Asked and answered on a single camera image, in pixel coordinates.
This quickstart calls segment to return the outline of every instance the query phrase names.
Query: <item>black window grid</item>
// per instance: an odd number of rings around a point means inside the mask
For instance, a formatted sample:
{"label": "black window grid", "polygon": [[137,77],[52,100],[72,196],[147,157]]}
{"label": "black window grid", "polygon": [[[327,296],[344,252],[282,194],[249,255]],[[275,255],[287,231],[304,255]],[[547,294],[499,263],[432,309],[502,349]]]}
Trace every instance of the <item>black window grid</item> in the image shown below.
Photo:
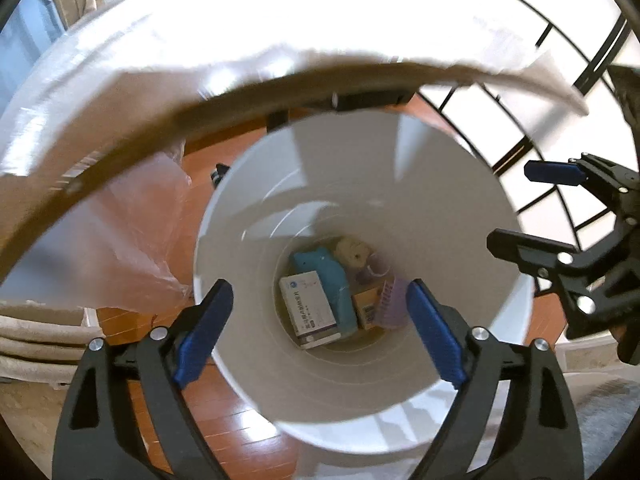
{"label": "black window grid", "polygon": [[[574,86],[578,89],[578,91],[582,95],[587,95],[588,92],[596,85],[597,82],[604,83],[608,91],[612,95],[614,95],[614,89],[611,87],[611,84],[609,83],[609,81],[607,81],[604,78],[604,73],[606,72],[609,65],[613,62],[617,54],[620,52],[623,45],[625,44],[625,41],[627,40],[627,38],[631,33],[631,27],[624,19],[622,13],[620,14],[618,20],[614,24],[607,38],[602,43],[602,46],[597,51],[596,55],[593,57],[593,59],[589,59],[587,55],[575,44],[575,42],[572,41],[571,38],[569,38],[569,36],[562,29],[560,29],[560,27],[558,27],[551,19],[549,19],[539,10],[537,10],[534,6],[532,6],[526,0],[518,0],[518,1],[524,4],[524,6],[532,10],[532,12],[536,13],[540,18],[546,21],[546,24],[547,24],[546,28],[542,33],[542,35],[540,35],[539,39],[536,41],[536,46],[541,46],[543,41],[545,41],[546,37],[549,35],[549,33],[552,30],[554,30],[569,44],[569,46],[571,46],[585,60],[585,62],[587,62],[587,67],[584,69],[584,71],[578,76],[577,80],[574,82]],[[471,140],[464,134],[464,132],[462,132],[460,128],[457,127],[456,124],[446,114],[445,108],[449,103],[451,97],[455,94],[457,90],[456,88],[452,88],[449,91],[449,93],[447,94],[447,96],[445,97],[444,101],[440,106],[435,106],[430,101],[429,98],[427,98],[425,95],[421,93],[420,93],[420,97],[424,99],[429,105],[431,105],[431,107],[433,107],[435,110],[438,111],[438,113],[445,120],[445,122],[449,124],[452,127],[452,129],[455,131],[455,133],[466,142],[466,144],[469,146],[474,156],[479,160],[483,161],[484,164],[493,171],[496,177],[500,177],[509,168],[512,168],[515,164],[521,161],[525,156],[527,156],[532,151],[536,153],[536,155],[540,158],[540,160],[545,160],[542,152],[538,149],[538,147],[529,137],[529,134],[527,133],[526,129],[522,126],[520,121],[517,120],[514,114],[511,113],[511,111],[502,102],[500,102],[500,96],[499,95],[494,96],[491,92],[488,91],[488,89],[484,85],[480,85],[480,87],[482,91],[485,92],[486,95],[489,98],[491,98],[498,107],[500,107],[503,113],[507,115],[507,117],[511,120],[514,126],[522,134],[522,138],[519,140],[519,142],[517,142],[512,148],[507,150],[507,152],[504,153],[504,155],[500,158],[500,160],[498,160],[498,162],[496,162],[492,166],[489,165],[487,160],[484,158],[484,156],[482,156],[481,152],[473,144],[473,142],[471,142]],[[548,198],[549,196],[553,196],[553,195],[558,197],[562,205],[562,210],[564,211],[566,219],[568,220],[569,225],[571,226],[576,247],[578,247],[579,250],[582,250],[582,244],[580,243],[578,232],[581,229],[593,224],[595,221],[601,219],[604,215],[607,214],[607,212],[609,212],[609,210],[604,208],[603,210],[599,211],[598,213],[596,213],[589,219],[585,220],[584,222],[581,222],[580,224],[575,224],[561,189],[559,189],[558,186],[552,186],[549,190],[540,194],[531,202],[527,203],[526,205],[518,209],[516,211],[516,214],[520,215],[521,213],[535,206],[539,202],[542,202],[545,198]],[[535,287],[536,287],[536,295],[545,294],[547,292],[544,290],[540,290],[540,285],[538,283],[538,280],[535,280]]]}

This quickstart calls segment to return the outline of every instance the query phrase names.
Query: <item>transparent plastic bag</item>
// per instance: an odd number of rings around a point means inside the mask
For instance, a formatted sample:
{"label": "transparent plastic bag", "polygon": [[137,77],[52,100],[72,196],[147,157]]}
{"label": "transparent plastic bag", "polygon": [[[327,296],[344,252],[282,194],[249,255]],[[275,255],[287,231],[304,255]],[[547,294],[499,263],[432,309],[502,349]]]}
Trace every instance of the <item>transparent plastic bag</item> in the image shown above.
{"label": "transparent plastic bag", "polygon": [[79,203],[20,260],[3,300],[158,313],[191,287],[170,269],[190,178],[157,153]]}

